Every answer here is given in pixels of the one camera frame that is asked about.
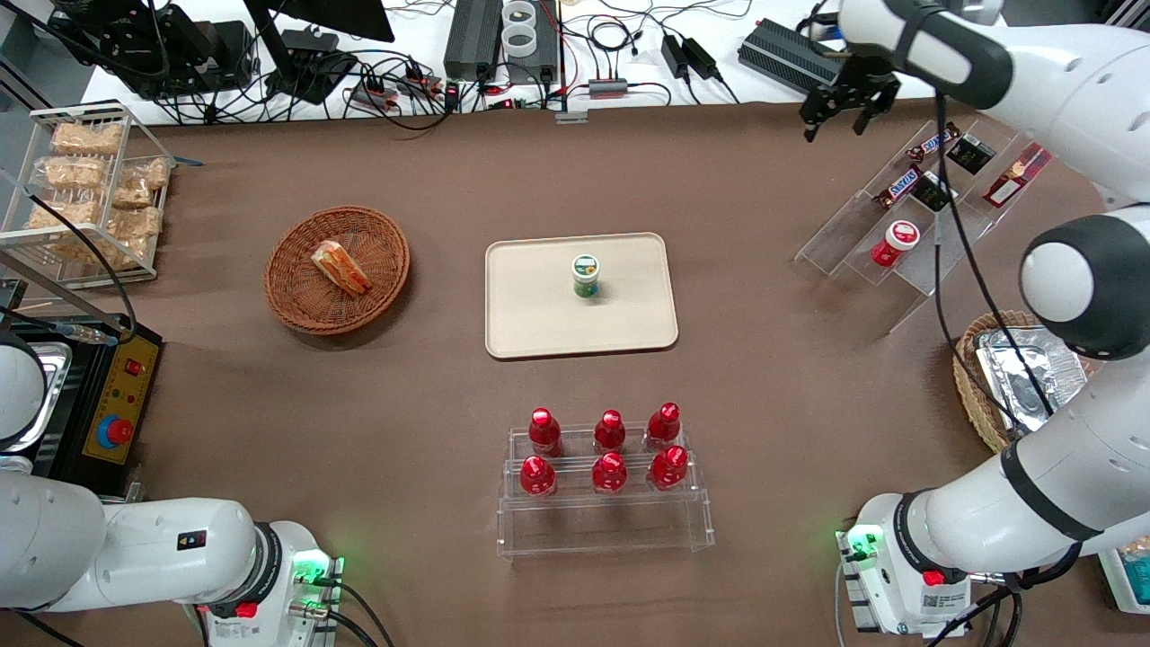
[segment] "snickers bar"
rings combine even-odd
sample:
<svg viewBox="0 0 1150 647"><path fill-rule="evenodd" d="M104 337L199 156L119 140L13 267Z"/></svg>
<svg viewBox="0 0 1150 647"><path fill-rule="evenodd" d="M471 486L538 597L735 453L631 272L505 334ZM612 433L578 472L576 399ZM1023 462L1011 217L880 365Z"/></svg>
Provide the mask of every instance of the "snickers bar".
<svg viewBox="0 0 1150 647"><path fill-rule="evenodd" d="M895 206L898 198L908 193L921 178L922 171L919 167L912 163L910 170L899 177L897 182L891 184L889 187L883 188L882 192L871 199L882 208L890 210L890 207Z"/></svg>
<svg viewBox="0 0 1150 647"><path fill-rule="evenodd" d="M954 125L954 122L952 121L946 122L946 130L943 131L943 134L945 134L945 137L943 138L943 144L949 143L951 139L960 136L961 133L963 131L959 130L957 125ZM914 146L913 148L906 151L906 156L911 157L914 161L920 162L927 159L927 155L934 153L937 149L938 149L938 136L935 134L934 137L927 139L926 141L919 144L918 146Z"/></svg>
<svg viewBox="0 0 1150 647"><path fill-rule="evenodd" d="M943 192L942 180L929 170L922 171L922 179L914 185L911 194L935 213L938 213L946 206L946 193ZM950 190L950 199L958 199L958 192L953 188Z"/></svg>
<svg viewBox="0 0 1150 647"><path fill-rule="evenodd" d="M954 141L946 156L954 160L958 165L965 168L971 175L977 175L982 170L982 167L987 165L987 162L994 159L996 154L998 153L994 148L967 132L959 137L958 141Z"/></svg>

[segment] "red and white bottle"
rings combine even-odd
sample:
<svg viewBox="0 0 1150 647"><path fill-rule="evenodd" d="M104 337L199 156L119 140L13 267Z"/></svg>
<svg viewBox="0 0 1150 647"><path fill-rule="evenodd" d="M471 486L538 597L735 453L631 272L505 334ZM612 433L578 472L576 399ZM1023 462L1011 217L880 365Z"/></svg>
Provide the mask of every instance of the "red and white bottle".
<svg viewBox="0 0 1150 647"><path fill-rule="evenodd" d="M555 469L538 456L528 456L519 471L519 485L527 494L543 499L555 493Z"/></svg>
<svg viewBox="0 0 1150 647"><path fill-rule="evenodd" d="M656 490L668 491L687 478L687 450L677 445L656 454L647 470L647 483Z"/></svg>
<svg viewBox="0 0 1150 647"><path fill-rule="evenodd" d="M871 247L871 259L882 267L890 267L898 256L919 244L919 228L914 223L896 219L887 228L882 239Z"/></svg>
<svg viewBox="0 0 1150 647"><path fill-rule="evenodd" d="M627 483L627 464L623 457L608 452L591 468L591 485L598 494L615 494Z"/></svg>
<svg viewBox="0 0 1150 647"><path fill-rule="evenodd" d="M531 448L539 456L558 459L564 455L564 440L559 430L559 422L544 408L538 408L531 414L531 424L527 429L527 436L531 439Z"/></svg>
<svg viewBox="0 0 1150 647"><path fill-rule="evenodd" d="M659 408L659 411L651 416L647 423L647 431L643 434L643 448L647 452L659 452L675 445L678 438L678 406L668 402Z"/></svg>
<svg viewBox="0 0 1150 647"><path fill-rule="evenodd" d="M624 440L627 430L623 428L623 417L614 409L604 411L599 424L595 426L595 450L599 454L622 452Z"/></svg>

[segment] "yellow control panel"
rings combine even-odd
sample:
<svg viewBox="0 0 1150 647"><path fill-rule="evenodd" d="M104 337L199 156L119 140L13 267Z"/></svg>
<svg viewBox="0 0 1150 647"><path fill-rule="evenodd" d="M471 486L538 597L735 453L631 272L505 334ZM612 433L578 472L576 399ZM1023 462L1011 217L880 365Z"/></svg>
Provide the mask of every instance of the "yellow control panel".
<svg viewBox="0 0 1150 647"><path fill-rule="evenodd" d="M112 370L84 440L84 456L116 465L128 463L128 452L136 440L159 357L160 347L140 337L116 347Z"/></svg>

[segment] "beige tray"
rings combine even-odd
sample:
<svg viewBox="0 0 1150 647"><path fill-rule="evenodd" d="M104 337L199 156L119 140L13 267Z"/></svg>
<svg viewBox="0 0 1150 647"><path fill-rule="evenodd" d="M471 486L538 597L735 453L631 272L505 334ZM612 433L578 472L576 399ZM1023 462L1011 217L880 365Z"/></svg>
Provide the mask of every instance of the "beige tray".
<svg viewBox="0 0 1150 647"><path fill-rule="evenodd" d="M599 293L575 293L572 260L599 259ZM658 233L501 240L486 255L486 346L499 360L667 348L678 339Z"/></svg>

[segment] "roll of tape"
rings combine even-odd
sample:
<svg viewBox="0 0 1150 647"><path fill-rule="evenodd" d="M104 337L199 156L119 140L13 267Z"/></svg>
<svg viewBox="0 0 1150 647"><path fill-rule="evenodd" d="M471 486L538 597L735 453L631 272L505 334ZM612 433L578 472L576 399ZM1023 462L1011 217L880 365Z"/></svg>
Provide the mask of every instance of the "roll of tape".
<svg viewBox="0 0 1150 647"><path fill-rule="evenodd" d="M504 24L535 26L535 5L527 0L511 0L511 2L504 5Z"/></svg>
<svg viewBox="0 0 1150 647"><path fill-rule="evenodd" d="M513 45L511 39L526 36L529 40L521 45ZM504 53L515 59L530 56L535 53L538 43L535 39L535 28L523 23L512 23L504 28L503 33Z"/></svg>

